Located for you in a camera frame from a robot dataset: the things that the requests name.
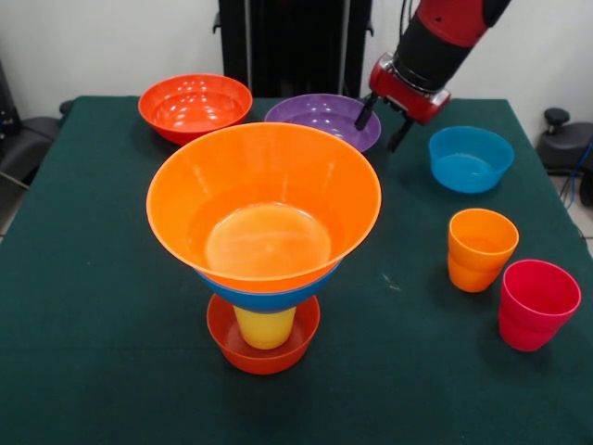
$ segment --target red cup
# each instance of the red cup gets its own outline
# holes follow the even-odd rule
[[[516,350],[538,350],[556,335],[581,303],[581,289],[562,268],[545,261],[511,264],[502,277],[498,327]]]

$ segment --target green tablecloth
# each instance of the green tablecloth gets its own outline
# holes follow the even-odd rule
[[[273,103],[256,100],[249,119]],[[377,108],[379,221],[321,292],[305,358],[265,377],[223,359],[208,289],[150,232],[145,193],[174,147],[136,104],[77,100],[0,246],[1,443],[593,441],[593,263],[506,101],[455,100],[394,155],[399,117]],[[428,139],[456,124],[513,144],[495,190],[463,196],[432,178]],[[515,260],[556,262],[583,288],[538,352],[498,336],[499,280],[481,295],[448,280],[448,219],[474,206],[516,223]]]

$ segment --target yellow cup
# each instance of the yellow cup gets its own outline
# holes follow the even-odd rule
[[[233,306],[243,340],[252,348],[272,350],[290,336],[297,308],[274,313],[246,311]]]
[[[456,213],[448,225],[448,274],[466,292],[482,292],[497,278],[519,243],[507,217],[486,209]]]

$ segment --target orange bowl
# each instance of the orange bowl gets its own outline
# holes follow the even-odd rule
[[[371,231],[381,188],[350,144],[290,123],[250,123],[180,148],[146,212],[175,257],[231,289],[271,293],[327,274]]]
[[[218,74],[187,74],[154,84],[140,97],[142,118],[180,146],[243,121],[253,103],[242,83]]]
[[[297,363],[305,355],[320,319],[319,302],[312,296],[296,306],[295,322],[284,344],[273,350],[256,350],[241,337],[231,303],[215,294],[206,315],[208,331],[226,360],[246,373],[258,375],[280,373]]]

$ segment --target cup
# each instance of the cup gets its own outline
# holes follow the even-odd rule
[[[297,308],[273,313],[246,311],[237,306],[233,309],[243,340],[252,348],[272,350],[290,336]]]
[[[562,268],[540,260],[516,261],[502,276],[500,336],[516,350],[538,350],[552,340],[580,303],[578,283]]]
[[[519,243],[507,217],[486,209],[462,210],[448,225],[448,274],[466,292],[482,292],[494,282]]]

